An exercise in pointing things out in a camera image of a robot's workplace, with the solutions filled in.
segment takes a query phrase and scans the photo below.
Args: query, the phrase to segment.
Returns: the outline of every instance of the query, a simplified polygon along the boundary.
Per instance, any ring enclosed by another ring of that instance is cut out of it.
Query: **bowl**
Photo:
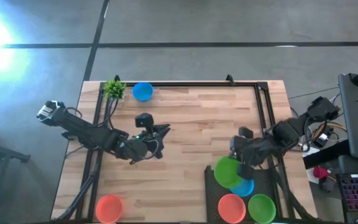
[[[237,175],[239,161],[228,156],[222,156],[216,164],[214,176],[216,181],[227,189],[237,187],[241,184],[242,178]]]
[[[241,222],[246,216],[246,211],[244,201],[235,194],[227,194],[219,200],[218,212],[225,222]]]
[[[252,193],[255,187],[254,180],[242,180],[241,184],[237,187],[230,188],[230,191],[240,197],[246,197]]]
[[[115,223],[122,215],[121,199],[115,195],[101,198],[96,206],[96,217],[103,224]]]
[[[248,202],[249,215],[257,223],[271,223],[276,217],[276,206],[264,194],[254,195]]]
[[[153,86],[148,82],[137,83],[132,89],[132,94],[135,99],[141,102],[149,101],[152,98],[153,93]]]

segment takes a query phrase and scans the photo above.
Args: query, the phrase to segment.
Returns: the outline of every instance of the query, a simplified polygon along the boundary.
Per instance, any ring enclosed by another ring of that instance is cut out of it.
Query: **concrete floor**
[[[92,43],[103,0],[0,0],[0,44]],[[106,13],[109,42],[358,41],[353,0],[117,0]],[[49,219],[67,141],[35,115],[47,100],[76,106],[90,49],[0,50],[0,144],[31,154],[12,161],[0,188],[0,223]],[[288,96],[337,86],[358,72],[358,47],[99,49],[90,80],[284,80]],[[317,96],[290,100],[299,113]],[[338,199],[315,192],[321,218]]]

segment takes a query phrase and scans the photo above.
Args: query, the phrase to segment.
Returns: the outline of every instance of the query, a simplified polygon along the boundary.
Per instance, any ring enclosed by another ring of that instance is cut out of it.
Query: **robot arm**
[[[101,148],[118,159],[130,159],[131,164],[143,159],[162,158],[163,138],[169,132],[169,124],[154,125],[151,114],[142,113],[135,118],[137,128],[145,128],[139,135],[128,139],[129,134],[119,129],[109,129],[103,124],[91,124],[68,111],[64,103],[47,101],[37,114],[37,118],[48,126],[66,129],[62,136],[73,137],[88,149]]]
[[[315,122],[336,119],[339,108],[327,98],[319,97],[312,102],[308,111],[298,118],[288,118],[270,128],[262,138],[253,138],[253,132],[245,127],[240,128],[239,135],[231,139],[231,157],[241,164],[237,174],[244,179],[252,179],[253,166],[264,162],[269,156],[282,156],[298,144],[305,129]]]

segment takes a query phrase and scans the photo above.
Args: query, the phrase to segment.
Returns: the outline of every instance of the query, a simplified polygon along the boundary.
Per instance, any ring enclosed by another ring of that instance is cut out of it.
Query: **green plant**
[[[122,84],[120,81],[107,81],[104,84],[104,91],[106,92],[106,98],[118,98],[121,99],[124,97],[124,91],[126,87],[126,83]]]

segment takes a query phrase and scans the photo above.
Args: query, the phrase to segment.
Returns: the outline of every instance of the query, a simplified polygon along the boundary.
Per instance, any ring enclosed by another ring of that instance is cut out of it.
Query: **orange bowl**
[[[246,216],[246,205],[237,195],[227,194],[219,200],[218,212],[224,221],[239,223]]]
[[[96,217],[103,224],[115,223],[122,215],[121,199],[115,195],[101,198],[96,206]]]

